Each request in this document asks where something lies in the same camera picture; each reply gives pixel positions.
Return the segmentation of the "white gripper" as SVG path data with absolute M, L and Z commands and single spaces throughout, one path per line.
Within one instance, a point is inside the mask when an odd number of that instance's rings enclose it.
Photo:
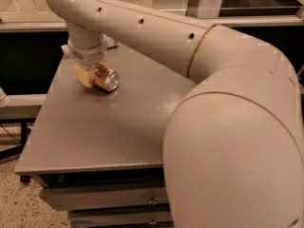
M 106 65 L 107 41 L 104 35 L 70 36 L 67 41 L 68 56 L 76 61 L 75 73 L 79 82 L 87 87 L 93 87 L 93 70 L 90 66 L 99 62 Z

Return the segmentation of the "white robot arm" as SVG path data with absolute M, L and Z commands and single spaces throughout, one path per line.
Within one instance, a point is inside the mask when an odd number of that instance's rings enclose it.
M 200 19 L 118 0 L 46 0 L 71 45 L 106 34 L 194 83 L 163 143 L 175 228 L 300 228 L 303 119 L 295 70 L 276 47 Z

